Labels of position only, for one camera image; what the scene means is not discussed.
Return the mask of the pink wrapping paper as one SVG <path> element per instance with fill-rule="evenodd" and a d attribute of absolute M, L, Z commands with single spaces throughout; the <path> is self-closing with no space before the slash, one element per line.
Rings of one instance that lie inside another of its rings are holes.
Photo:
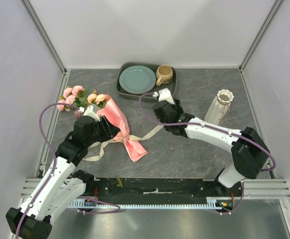
<path fill-rule="evenodd" d="M 116 135 L 116 137 L 113 138 L 114 140 L 118 140 L 131 134 L 125 114 L 115 102 L 114 104 L 116 106 L 116 113 L 113 116 L 113 119 L 109 119 L 106 116 L 105 117 L 112 125 L 119 128 L 120 132 Z M 133 141 L 126 138 L 123 142 L 123 145 L 125 146 L 125 149 L 133 162 L 138 161 L 141 157 L 147 154 L 147 150 L 141 145 L 139 141 Z"/>

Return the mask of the beige ribbon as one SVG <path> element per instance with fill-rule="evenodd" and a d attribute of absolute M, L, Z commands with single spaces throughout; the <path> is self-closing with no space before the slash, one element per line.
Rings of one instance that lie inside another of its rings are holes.
<path fill-rule="evenodd" d="M 90 146 L 90 148 L 93 148 L 93 147 L 96 147 L 96 146 L 100 145 L 99 155 L 87 157 L 87 158 L 84 158 L 84 160 L 85 161 L 99 161 L 104 156 L 104 148 L 108 144 L 110 144 L 110 143 L 118 143 L 118 142 L 119 143 L 123 143 L 126 138 L 129 139 L 129 140 L 133 140 L 133 141 L 145 141 L 145 140 L 149 140 L 156 133 L 158 133 L 162 128 L 163 128 L 162 125 L 158 125 L 155 128 L 153 128 L 149 133 L 147 133 L 143 137 L 137 137 L 135 135 L 128 135 L 128 136 L 122 137 L 122 138 L 120 138 L 118 140 L 111 139 L 111 140 L 108 140 L 108 141 L 103 142 L 103 143 L 94 143 L 92 146 Z"/>

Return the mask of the pink flower bunch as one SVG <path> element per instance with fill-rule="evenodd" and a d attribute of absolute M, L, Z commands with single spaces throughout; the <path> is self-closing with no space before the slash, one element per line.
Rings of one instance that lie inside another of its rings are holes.
<path fill-rule="evenodd" d="M 99 116 L 106 116 L 110 120 L 116 113 L 116 106 L 111 96 L 108 94 L 98 94 L 95 90 L 89 93 L 87 88 L 76 85 L 74 87 L 68 86 L 63 94 L 60 96 L 58 103 L 65 103 L 75 106 L 77 108 L 87 109 L 91 105 L 96 105 L 96 112 Z M 74 115 L 78 119 L 83 116 L 83 113 L 72 106 L 57 105 L 57 109 L 61 111 L 74 110 Z"/>

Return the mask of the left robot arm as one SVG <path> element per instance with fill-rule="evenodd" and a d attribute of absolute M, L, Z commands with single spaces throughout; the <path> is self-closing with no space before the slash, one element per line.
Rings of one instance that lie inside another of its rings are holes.
<path fill-rule="evenodd" d="M 98 120 L 91 116 L 80 117 L 73 131 L 58 146 L 55 159 L 32 194 L 19 208 L 8 210 L 5 217 L 11 232 L 23 239 L 48 238 L 53 222 L 69 204 L 95 190 L 93 175 L 75 171 L 88 148 L 113 139 L 119 131 L 105 116 Z"/>

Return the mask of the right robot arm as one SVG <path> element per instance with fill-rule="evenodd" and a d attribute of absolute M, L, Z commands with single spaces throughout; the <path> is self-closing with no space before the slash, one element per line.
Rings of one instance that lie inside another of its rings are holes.
<path fill-rule="evenodd" d="M 217 195 L 225 196 L 240 181 L 256 179 L 265 171 L 270 151 L 253 128 L 238 130 L 206 123 L 184 113 L 178 99 L 173 103 L 162 100 L 153 106 L 153 111 L 165 130 L 173 135 L 202 140 L 231 154 L 233 163 L 222 169 L 212 183 Z"/>

